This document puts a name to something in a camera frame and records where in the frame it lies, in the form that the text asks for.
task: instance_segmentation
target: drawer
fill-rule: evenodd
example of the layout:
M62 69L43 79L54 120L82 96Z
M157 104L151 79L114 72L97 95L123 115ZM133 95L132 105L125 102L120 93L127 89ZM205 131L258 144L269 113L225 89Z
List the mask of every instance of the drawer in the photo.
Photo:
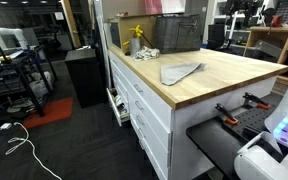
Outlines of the drawer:
M114 112L114 114L116 116L116 120L117 120L118 124L120 126L122 126L123 122L126 122L126 121L130 120L130 113L121 114L120 111L117 109L116 103L115 103L115 100L114 100L114 96L112 95L112 93L114 93L115 91L116 91L115 89L106 88L106 93L107 93L107 96L108 96L108 100L109 100L110 105L111 105L111 107L113 109L113 112Z
M121 81L119 80L118 77L113 77L113 83L115 85L115 89L117 91L117 94L119 94L122 98L122 101L125 105L125 108L129 112L130 107L129 107L129 102L128 102L128 93L126 91L126 88L123 86Z
M141 114L137 113L136 116L134 114L134 118L137 121L143 121L142 119L146 119L146 124L148 124L160 140L163 145L165 151L170 151L171 149L171 141L172 141L172 133L165 128L161 124L161 121L158 117L152 112L151 107L149 107L136 93L134 90L129 90L129 107L130 112L141 112Z
M141 146L141 148L145 151L146 155L148 156L148 158L150 159L150 162L158 176L159 179L161 180L166 180L167 177L164 176L164 174L162 173L162 170L161 168L159 167L159 165L157 164L157 161L156 159L154 158L145 138L143 138L143 136L140 134L139 132L139 127L137 125L137 123L135 122L134 118L132 117L132 115L130 115L130 118L131 118L131 124L133 126L133 129L139 139L139 144Z
M135 102L130 98L130 108L132 120L135 121L140 137L142 137L151 150L153 157L156 159L162 173L167 177L169 167L171 166L170 151L165 150L158 136L153 132L152 127L142 113L134 109Z
M159 117L160 122L166 129L171 129L172 108L158 96L150 87L148 87L135 73L133 73L120 59L110 52L113 74L123 74L123 78L127 77L130 88L151 107L155 116Z

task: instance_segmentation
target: black chair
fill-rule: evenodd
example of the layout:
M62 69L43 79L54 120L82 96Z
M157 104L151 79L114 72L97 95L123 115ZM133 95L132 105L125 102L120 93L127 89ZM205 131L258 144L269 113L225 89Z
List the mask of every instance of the black chair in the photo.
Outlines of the black chair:
M228 42L226 48L221 48L225 42ZM208 25L208 40L207 40L207 49L227 52L233 52L230 50L232 39L225 38L225 25L224 24L212 24Z

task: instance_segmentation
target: open drawer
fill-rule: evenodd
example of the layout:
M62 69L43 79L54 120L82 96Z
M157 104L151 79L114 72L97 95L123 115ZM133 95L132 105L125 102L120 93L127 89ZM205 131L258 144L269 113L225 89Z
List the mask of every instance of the open drawer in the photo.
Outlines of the open drawer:
M121 112L121 110L117 107L116 102L115 102L115 97L113 95L113 94L117 94L115 88L113 88L113 89L106 88L106 93L107 93L110 105L111 105L113 112L115 114L116 120L117 120L118 124L120 126L122 126L123 122L130 120L130 113L128 112L128 110L126 110L127 111L126 113Z

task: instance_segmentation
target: red rug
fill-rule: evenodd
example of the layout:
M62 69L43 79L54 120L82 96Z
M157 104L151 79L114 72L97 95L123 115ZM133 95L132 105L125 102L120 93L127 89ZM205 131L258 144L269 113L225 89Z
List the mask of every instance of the red rug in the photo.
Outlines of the red rug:
M72 105L72 97L48 102L44 107L45 116L40 117L37 113L34 113L24 121L24 126L26 128L33 128L69 118L72 115Z

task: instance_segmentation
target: butcher block countertop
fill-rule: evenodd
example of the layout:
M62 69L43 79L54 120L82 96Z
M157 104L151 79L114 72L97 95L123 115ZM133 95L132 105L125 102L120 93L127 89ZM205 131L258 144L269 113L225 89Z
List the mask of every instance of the butcher block countertop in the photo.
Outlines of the butcher block countertop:
M141 62L125 56L114 45L109 50L175 110L277 76L288 69L281 64L206 49L165 54ZM161 83L161 65L191 62L207 65L204 71L193 73L173 86Z

